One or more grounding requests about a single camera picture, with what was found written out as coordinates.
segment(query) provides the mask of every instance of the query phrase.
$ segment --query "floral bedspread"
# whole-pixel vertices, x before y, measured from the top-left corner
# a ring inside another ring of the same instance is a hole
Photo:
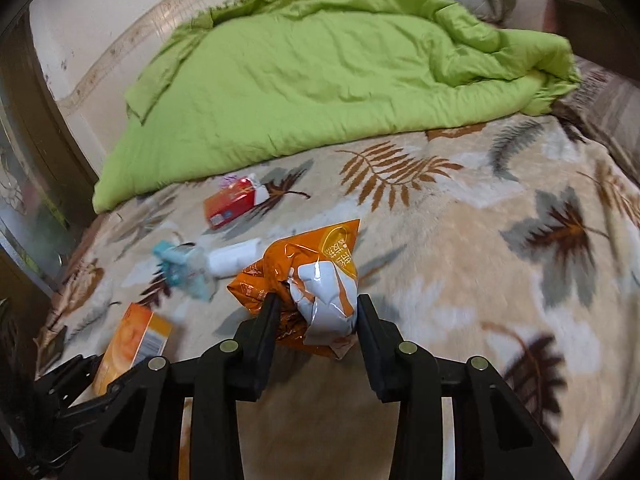
[[[486,356],[575,478],[597,478],[640,413],[640,193],[601,145],[554,117],[516,115],[327,146],[249,173],[270,198],[215,232],[202,202],[232,175],[110,214],[58,305],[65,360],[102,352],[133,301],[174,323],[171,360],[202,354],[248,317],[229,280],[210,303],[171,288],[151,254],[160,240],[269,243],[359,218],[358,290],[380,317],[436,356]],[[238,405],[245,476],[386,479],[397,416],[370,390],[358,346],[341,361],[278,348],[260,401]],[[450,410],[444,443],[452,479]],[[187,449],[185,438],[184,478]]]

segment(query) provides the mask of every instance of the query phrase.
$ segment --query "green blanket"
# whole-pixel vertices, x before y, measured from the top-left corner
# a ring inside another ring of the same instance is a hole
[[[564,38],[452,0],[241,0],[181,25],[127,91],[94,208],[326,144],[542,114],[578,81]]]

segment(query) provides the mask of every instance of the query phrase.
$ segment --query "black mechanical arm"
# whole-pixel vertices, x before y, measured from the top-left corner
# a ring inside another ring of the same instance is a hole
[[[30,471],[60,480],[175,480],[184,399],[193,397],[191,479],[241,480],[236,402],[266,387],[280,300],[199,358],[148,358],[97,399],[71,406],[93,381],[99,356],[77,356],[38,380]],[[357,333],[369,383],[400,402],[390,480],[442,478],[442,397],[451,397],[456,480],[571,480],[553,445],[483,357],[436,358],[404,341],[358,297]]]

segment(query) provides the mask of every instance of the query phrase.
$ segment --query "silver bolt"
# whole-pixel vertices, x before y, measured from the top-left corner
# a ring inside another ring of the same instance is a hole
[[[471,365],[476,370],[486,370],[489,367],[489,361],[479,355],[471,358]]]
[[[411,341],[402,341],[398,345],[398,350],[403,354],[415,354],[418,351],[418,345],[416,343],[412,343]]]
[[[148,362],[149,368],[151,368],[155,372],[164,368],[165,364],[166,359],[160,356],[154,357],[153,359],[151,359],[151,361]]]
[[[226,341],[220,343],[220,350],[225,354],[229,354],[238,350],[238,346],[239,344],[237,341],[234,341],[233,339],[227,339]]]

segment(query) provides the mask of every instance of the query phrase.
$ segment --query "crumpled snack package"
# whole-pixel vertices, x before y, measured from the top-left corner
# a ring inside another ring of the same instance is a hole
[[[283,303],[278,340],[342,358],[355,341],[358,273],[351,251],[359,224],[351,220],[278,240],[227,288],[254,315],[276,292]]]

